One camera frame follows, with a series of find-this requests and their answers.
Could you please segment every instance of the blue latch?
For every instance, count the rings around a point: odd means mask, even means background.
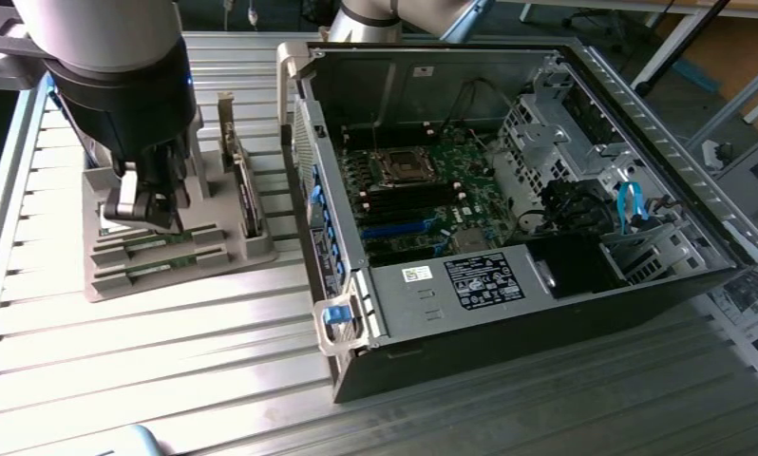
[[[338,325],[347,323],[354,319],[351,308],[348,306],[331,306],[323,309],[323,323],[327,325]]]
[[[112,434],[112,439],[98,445],[102,447],[96,448],[98,451],[91,454],[127,454],[135,456],[164,455],[154,434],[147,427],[140,425],[131,425],[116,429]]]
[[[59,92],[55,87],[55,81],[52,80],[52,76],[50,74],[47,74],[47,76],[44,77],[44,81],[47,82],[47,97],[50,97],[54,105],[56,106],[59,111],[62,111],[63,118],[70,120],[70,115],[66,112],[66,109],[63,109],[62,98],[59,97]]]
[[[312,194],[308,196],[308,200],[312,203],[320,202],[319,197],[322,197],[322,195],[323,195],[323,187],[315,185],[315,188],[312,189]]]
[[[626,235],[627,230],[627,215],[626,215],[626,199],[627,194],[633,190],[633,216],[642,219],[649,219],[649,213],[645,209],[645,195],[642,194],[642,186],[637,182],[625,182],[619,187],[619,196],[617,198],[617,210],[619,211],[621,233]]]

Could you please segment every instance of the black cable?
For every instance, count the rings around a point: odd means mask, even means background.
[[[575,230],[567,230],[567,231],[546,231],[534,234],[522,234],[515,231],[509,236],[506,242],[503,242],[503,247],[511,247],[513,245],[522,244],[523,242],[527,242],[529,240],[534,239],[545,239],[545,238],[575,235],[575,234],[589,235],[590,233],[591,233],[590,228],[577,228]]]
[[[670,12],[671,5],[674,5],[674,0],[670,0],[670,2],[667,3],[667,6],[663,8],[663,11],[661,11],[661,17],[658,18],[655,23],[651,25],[651,27],[646,31],[645,38],[642,40],[645,43],[649,41],[650,36],[655,33],[658,26],[663,22],[663,18],[667,17],[667,12]],[[635,56],[635,52],[638,51],[639,47],[641,46],[633,47],[633,50],[630,51],[630,55],[627,55],[627,60],[625,60],[623,64],[621,64],[619,73],[623,73],[625,69],[627,68],[627,65],[629,65],[630,61],[633,60],[633,57]]]
[[[650,211],[650,208],[653,206],[653,202],[657,202],[658,204],[655,205],[655,208],[651,209],[651,211]],[[650,212],[653,214],[658,214],[658,210],[662,207],[665,209],[671,209],[674,206],[683,206],[683,203],[681,201],[673,201],[671,195],[663,195],[661,198],[647,198],[646,202],[645,202],[645,210],[646,210],[647,214]]]
[[[605,216],[607,217],[607,221],[610,221],[610,226],[615,229],[617,227],[617,219],[613,217],[613,211],[610,210],[610,206],[607,205],[607,203],[605,202],[605,200],[602,198],[599,198],[597,195],[594,195],[593,193],[582,193],[581,196],[583,198],[589,198],[591,199],[605,210]]]
[[[471,84],[473,84],[473,81],[463,81],[462,82],[461,89],[458,90],[458,96],[455,97],[455,100],[453,101],[453,105],[450,106],[450,110],[446,113],[446,118],[443,119],[443,122],[439,125],[439,131],[438,131],[437,136],[442,135],[443,129],[450,124],[450,121],[453,120],[453,113],[455,111],[455,107],[458,106],[461,99],[465,96],[465,90],[467,90],[467,86],[471,85]]]
[[[453,101],[453,105],[450,106],[450,110],[446,114],[446,118],[443,119],[443,122],[439,125],[438,136],[442,135],[443,129],[446,128],[446,126],[449,125],[449,123],[453,120],[453,115],[455,114],[455,108],[458,107],[458,104],[461,103],[462,97],[465,96],[465,91],[467,90],[467,87],[469,87],[471,89],[471,94],[469,96],[469,104],[465,107],[465,110],[462,112],[462,119],[466,117],[469,109],[471,108],[471,105],[475,102],[475,94],[477,94],[475,84],[477,83],[485,84],[494,91],[494,93],[501,97],[501,99],[503,100],[503,102],[506,103],[506,105],[509,106],[510,109],[515,108],[515,103],[511,101],[511,99],[506,95],[506,92],[503,92],[503,90],[497,86],[497,84],[493,81],[490,81],[486,78],[481,78],[481,77],[473,78],[467,81],[463,81],[463,83],[461,85],[461,89],[458,90],[458,96],[455,97],[455,100]]]

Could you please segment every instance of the black robot arm segment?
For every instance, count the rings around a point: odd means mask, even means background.
[[[82,139],[111,151],[120,185],[104,216],[159,232],[182,231],[178,208],[190,206],[184,178],[196,105],[174,3],[14,3],[15,9],[0,7],[0,55],[43,62]],[[28,86],[32,81],[0,88]]]
[[[60,62],[47,67],[72,121],[112,151],[122,186],[104,216],[128,226],[182,231],[176,209],[190,206],[186,131],[196,111],[184,41],[139,70],[90,77]]]

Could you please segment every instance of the metal bracket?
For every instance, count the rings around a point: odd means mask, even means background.
[[[22,24],[22,18],[15,8],[0,7],[0,53],[52,59],[54,57],[36,46],[34,40],[11,36],[12,28]]]
[[[218,121],[220,123],[222,138],[218,141],[222,150],[224,168],[232,169],[239,183],[240,209],[243,211],[243,233],[247,238],[262,235],[264,221],[260,204],[255,190],[255,176],[248,162],[248,154],[240,145],[236,133],[234,116],[232,92],[218,93]]]
[[[192,172],[199,183],[199,196],[203,200],[212,197],[211,185],[207,182],[207,170],[204,166],[204,156],[199,146],[199,130],[204,127],[204,119],[202,118],[202,109],[196,109],[188,127],[188,146],[190,146],[190,163],[192,164]]]
[[[306,43],[288,42],[278,47],[278,124],[287,124],[288,79],[296,77],[314,60]]]

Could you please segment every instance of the aluminum slatted table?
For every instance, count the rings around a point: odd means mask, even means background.
[[[44,94],[22,94],[0,165],[0,454],[91,456],[134,423],[168,454],[758,454],[758,376],[687,305],[332,404],[275,108],[275,48],[314,39],[187,34],[202,148],[216,147],[215,93],[232,90],[279,259],[96,304],[82,296],[80,147]]]

